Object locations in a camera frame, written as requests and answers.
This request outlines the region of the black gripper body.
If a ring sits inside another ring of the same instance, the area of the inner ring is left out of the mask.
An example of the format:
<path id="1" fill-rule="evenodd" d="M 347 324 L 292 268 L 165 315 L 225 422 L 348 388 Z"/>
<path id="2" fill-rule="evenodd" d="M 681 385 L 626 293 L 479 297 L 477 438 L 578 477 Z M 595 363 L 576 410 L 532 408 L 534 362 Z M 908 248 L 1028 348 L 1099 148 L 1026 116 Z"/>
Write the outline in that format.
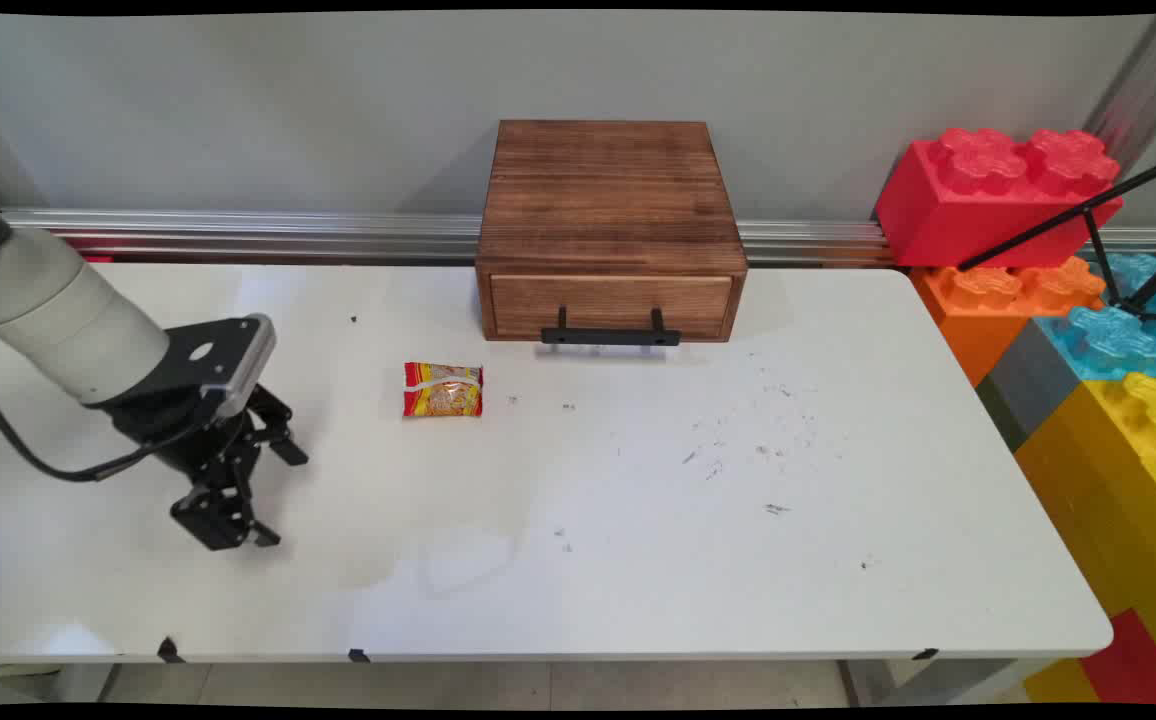
<path id="1" fill-rule="evenodd" d="M 190 487 L 249 487 L 271 445 L 271 391 L 258 384 L 243 409 L 221 409 L 221 392 L 191 387 L 98 404 L 118 433 L 188 478 Z"/>

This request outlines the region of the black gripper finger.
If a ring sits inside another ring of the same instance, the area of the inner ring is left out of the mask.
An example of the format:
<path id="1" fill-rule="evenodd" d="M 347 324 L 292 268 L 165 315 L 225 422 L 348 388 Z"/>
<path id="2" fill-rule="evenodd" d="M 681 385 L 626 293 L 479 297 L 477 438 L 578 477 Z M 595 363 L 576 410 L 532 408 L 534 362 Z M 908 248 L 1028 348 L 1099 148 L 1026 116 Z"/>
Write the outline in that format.
<path id="1" fill-rule="evenodd" d="M 273 454 L 291 468 L 307 465 L 307 452 L 296 445 L 292 437 L 292 410 L 284 401 L 273 395 L 262 384 L 257 384 L 246 401 L 246 410 L 258 420 L 258 426 L 246 432 L 249 445 L 271 448 Z"/>
<path id="2" fill-rule="evenodd" d="M 259 457 L 261 447 L 246 441 L 209 457 L 191 473 L 188 493 L 170 506 L 176 524 L 207 550 L 281 543 L 280 534 L 258 520 L 253 507 L 250 478 Z"/>

